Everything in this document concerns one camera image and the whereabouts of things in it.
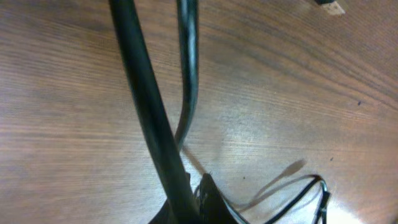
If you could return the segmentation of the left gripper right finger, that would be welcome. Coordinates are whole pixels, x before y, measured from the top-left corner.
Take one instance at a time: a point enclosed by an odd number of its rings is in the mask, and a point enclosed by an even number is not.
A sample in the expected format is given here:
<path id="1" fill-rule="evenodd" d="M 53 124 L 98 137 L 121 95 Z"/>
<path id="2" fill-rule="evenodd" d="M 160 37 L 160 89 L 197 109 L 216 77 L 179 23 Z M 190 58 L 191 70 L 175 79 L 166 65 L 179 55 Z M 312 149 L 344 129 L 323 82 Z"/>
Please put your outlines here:
<path id="1" fill-rule="evenodd" d="M 228 211 L 210 174 L 203 174 L 199 186 L 199 213 L 206 224 L 237 224 Z"/>

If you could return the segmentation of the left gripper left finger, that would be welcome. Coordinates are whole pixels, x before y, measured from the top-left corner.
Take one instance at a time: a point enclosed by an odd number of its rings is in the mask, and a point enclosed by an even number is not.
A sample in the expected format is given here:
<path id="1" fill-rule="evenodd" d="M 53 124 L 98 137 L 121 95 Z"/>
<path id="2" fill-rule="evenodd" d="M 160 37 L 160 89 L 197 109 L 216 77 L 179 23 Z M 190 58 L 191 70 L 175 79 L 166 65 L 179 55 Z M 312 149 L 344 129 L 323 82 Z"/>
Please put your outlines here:
<path id="1" fill-rule="evenodd" d="M 153 217 L 149 224 L 174 224 L 174 214 L 166 200 L 159 210 L 159 212 Z"/>

